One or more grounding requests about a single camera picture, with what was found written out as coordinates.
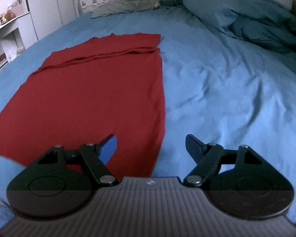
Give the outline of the grey-green flat pillow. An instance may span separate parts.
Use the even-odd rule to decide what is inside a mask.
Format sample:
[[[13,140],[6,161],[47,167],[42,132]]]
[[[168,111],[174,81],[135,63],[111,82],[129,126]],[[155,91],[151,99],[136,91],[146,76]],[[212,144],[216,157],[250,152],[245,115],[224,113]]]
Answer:
[[[121,13],[154,10],[160,7],[159,0],[119,0],[101,5],[95,9],[91,18],[101,18]]]

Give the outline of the white shelf unit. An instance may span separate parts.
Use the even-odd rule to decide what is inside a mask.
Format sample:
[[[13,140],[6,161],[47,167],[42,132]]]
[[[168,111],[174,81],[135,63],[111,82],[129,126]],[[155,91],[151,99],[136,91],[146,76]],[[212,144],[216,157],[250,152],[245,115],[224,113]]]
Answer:
[[[8,11],[16,17],[0,17],[0,71],[38,41],[27,0],[16,0]]]

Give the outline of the red cloth garment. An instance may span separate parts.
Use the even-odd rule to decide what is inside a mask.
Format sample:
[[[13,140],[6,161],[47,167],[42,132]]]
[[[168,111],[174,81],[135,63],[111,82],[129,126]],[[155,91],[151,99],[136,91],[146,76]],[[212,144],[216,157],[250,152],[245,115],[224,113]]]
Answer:
[[[52,53],[0,113],[0,155],[26,166],[114,134],[111,172],[151,176],[165,135],[160,39],[111,34]]]

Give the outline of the white wardrobe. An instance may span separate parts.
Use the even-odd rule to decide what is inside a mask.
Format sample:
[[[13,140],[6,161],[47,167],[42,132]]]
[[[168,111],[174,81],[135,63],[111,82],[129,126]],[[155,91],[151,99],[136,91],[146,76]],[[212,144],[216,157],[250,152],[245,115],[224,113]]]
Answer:
[[[76,19],[73,0],[26,0],[38,40]]]

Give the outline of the teal crumpled duvet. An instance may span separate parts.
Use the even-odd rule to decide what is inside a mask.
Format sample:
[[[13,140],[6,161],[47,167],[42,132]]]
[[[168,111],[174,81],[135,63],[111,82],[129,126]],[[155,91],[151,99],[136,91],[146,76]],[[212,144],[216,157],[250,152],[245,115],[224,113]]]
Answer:
[[[183,0],[201,21],[223,34],[277,53],[296,52],[296,17],[264,0]]]

